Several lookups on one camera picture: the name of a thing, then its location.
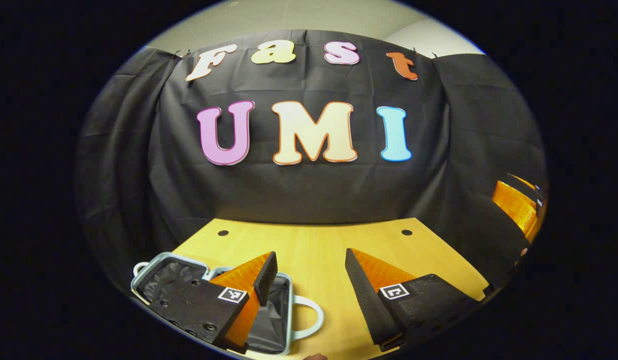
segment white handle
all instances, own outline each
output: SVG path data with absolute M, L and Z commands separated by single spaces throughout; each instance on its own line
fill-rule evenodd
M 313 300 L 309 300 L 306 297 L 302 297 L 302 296 L 295 294 L 293 296 L 293 304 L 306 305 L 310 307 L 311 309 L 315 310 L 316 313 L 318 313 L 318 319 L 313 324 L 313 326 L 311 326 L 310 328 L 307 328 L 306 330 L 291 331 L 291 341 L 292 342 L 294 340 L 299 340 L 302 338 L 306 338 L 309 335 L 313 335 L 316 331 L 318 331 L 323 326 L 323 323 L 325 322 L 325 313 L 323 312 L 323 309 L 321 309 L 321 307 L 318 306 L 318 304 L 315 303 Z
M 138 264 L 135 264 L 135 266 L 133 267 L 133 276 L 138 276 L 138 272 L 140 271 L 140 269 L 146 267 L 147 265 L 149 265 L 149 262 L 146 261 L 138 262 Z

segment orange object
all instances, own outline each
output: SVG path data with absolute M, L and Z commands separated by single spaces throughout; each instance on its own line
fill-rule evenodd
M 360 267 L 364 271 L 367 280 L 371 283 L 373 291 L 376 293 L 382 287 L 388 287 L 389 285 L 396 285 L 404 283 L 405 281 L 414 280 L 416 276 L 403 271 L 394 265 L 387 264 L 380 259 L 377 259 L 368 253 L 350 248 L 355 259 L 360 264 Z
M 235 321 L 224 335 L 224 339 L 228 343 L 227 345 L 236 347 L 245 346 L 249 332 L 252 330 L 252 325 L 254 325 L 254 321 L 258 315 L 258 310 L 261 307 L 254 282 L 272 253 L 273 252 L 270 251 L 264 255 L 258 256 L 209 281 L 210 283 L 222 285 L 223 287 L 246 291 L 249 296 L 247 303 L 245 303 L 238 317 L 236 317 Z
M 531 189 L 534 188 L 533 185 L 531 185 L 528 181 L 523 180 L 522 178 L 519 178 L 518 176 L 515 175 L 511 175 L 514 178 L 520 180 L 520 182 L 523 182 L 524 184 L 527 184 Z M 535 208 L 536 212 L 535 212 L 535 216 L 537 217 L 537 220 L 535 221 L 535 225 L 533 226 L 533 228 L 531 228 L 531 230 L 529 231 L 529 234 L 526 236 L 526 239 L 529 240 L 530 243 L 534 242 L 534 238 L 536 237 L 536 234 L 538 234 L 538 230 L 540 230 L 540 225 L 543 222 L 543 218 L 544 218 L 544 214 L 547 211 L 547 199 L 544 199 L 544 203 L 542 205 L 542 207 L 544 208 L 544 212 L 542 211 L 538 211 L 538 207 Z
M 493 193 L 492 200 L 498 205 L 524 233 L 526 239 L 530 238 L 536 226 L 536 203 L 517 189 L 499 181 Z

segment yellow table surface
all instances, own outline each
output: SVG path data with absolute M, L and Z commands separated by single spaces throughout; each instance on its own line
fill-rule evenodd
M 222 230 L 229 233 L 218 235 Z M 412 235 L 403 235 L 402 230 L 410 230 Z M 381 352 L 367 330 L 345 269 L 347 248 L 375 256 L 416 278 L 436 274 L 477 301 L 485 297 L 485 278 L 415 218 L 358 225 L 281 225 L 213 219 L 173 252 L 214 269 L 236 267 L 275 251 L 278 271 L 291 277 L 293 293 L 315 301 L 324 311 L 322 328 L 292 342 L 288 355 L 247 351 L 247 357 L 302 360 L 321 353 L 329 360 L 370 359 L 388 351 Z M 317 317 L 310 307 L 295 305 L 291 328 L 307 329 Z

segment pink letter u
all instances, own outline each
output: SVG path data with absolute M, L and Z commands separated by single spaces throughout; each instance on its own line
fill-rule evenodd
M 202 153 L 217 166 L 233 166 L 242 162 L 249 153 L 249 112 L 254 109 L 254 101 L 238 101 L 229 105 L 233 114 L 233 134 L 235 142 L 231 148 L 221 148 L 218 145 L 218 117 L 220 107 L 210 107 L 197 114 L 200 122 L 200 143 Z

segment letter m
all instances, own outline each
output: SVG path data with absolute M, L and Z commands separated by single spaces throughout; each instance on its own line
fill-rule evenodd
M 290 166 L 302 161 L 296 150 L 296 137 L 312 162 L 320 155 L 325 140 L 327 150 L 323 157 L 329 162 L 352 162 L 358 157 L 351 143 L 350 114 L 353 106 L 347 102 L 330 102 L 315 122 L 298 101 L 277 102 L 271 110 L 280 118 L 280 149 L 273 162 Z

